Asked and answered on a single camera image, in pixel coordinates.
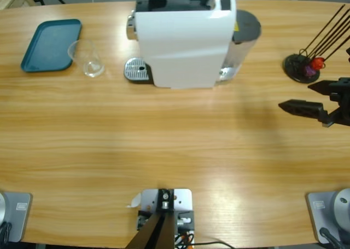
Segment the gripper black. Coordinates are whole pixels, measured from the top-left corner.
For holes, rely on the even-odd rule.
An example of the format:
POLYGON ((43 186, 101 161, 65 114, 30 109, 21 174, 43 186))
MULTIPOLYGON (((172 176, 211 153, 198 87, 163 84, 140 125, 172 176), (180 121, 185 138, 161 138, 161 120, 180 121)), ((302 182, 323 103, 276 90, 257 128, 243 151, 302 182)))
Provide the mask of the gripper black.
POLYGON ((278 104, 285 112, 306 118, 317 119, 326 128, 333 124, 349 126, 349 78, 322 80, 308 86, 309 89, 329 96, 339 107, 328 115, 322 103, 305 100, 288 100, 278 104))

